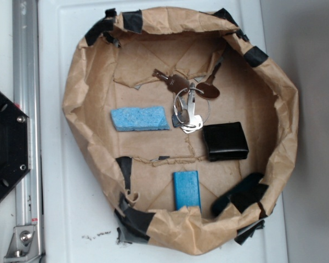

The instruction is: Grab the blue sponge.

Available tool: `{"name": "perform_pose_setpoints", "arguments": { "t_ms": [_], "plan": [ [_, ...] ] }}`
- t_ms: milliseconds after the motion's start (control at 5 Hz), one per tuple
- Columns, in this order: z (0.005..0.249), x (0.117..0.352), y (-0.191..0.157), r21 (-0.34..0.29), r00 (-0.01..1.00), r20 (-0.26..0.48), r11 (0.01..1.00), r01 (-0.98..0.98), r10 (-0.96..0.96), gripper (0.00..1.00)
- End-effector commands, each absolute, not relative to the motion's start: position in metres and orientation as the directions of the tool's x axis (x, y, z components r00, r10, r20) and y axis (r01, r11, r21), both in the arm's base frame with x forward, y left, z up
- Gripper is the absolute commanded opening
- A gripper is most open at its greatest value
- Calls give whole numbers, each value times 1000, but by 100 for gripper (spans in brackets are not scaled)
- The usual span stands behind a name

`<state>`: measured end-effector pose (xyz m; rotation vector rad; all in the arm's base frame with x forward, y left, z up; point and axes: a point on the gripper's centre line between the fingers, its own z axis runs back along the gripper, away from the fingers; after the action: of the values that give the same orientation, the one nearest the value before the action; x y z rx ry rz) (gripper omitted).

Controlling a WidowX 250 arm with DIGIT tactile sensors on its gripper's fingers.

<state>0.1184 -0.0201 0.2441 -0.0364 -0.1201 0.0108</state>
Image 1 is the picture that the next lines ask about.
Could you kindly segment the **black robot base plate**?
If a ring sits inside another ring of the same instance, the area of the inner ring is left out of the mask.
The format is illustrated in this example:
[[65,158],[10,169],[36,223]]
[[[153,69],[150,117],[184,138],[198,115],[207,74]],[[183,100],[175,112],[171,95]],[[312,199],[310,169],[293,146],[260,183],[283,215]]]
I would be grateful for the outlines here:
[[29,117],[0,92],[0,202],[30,170]]

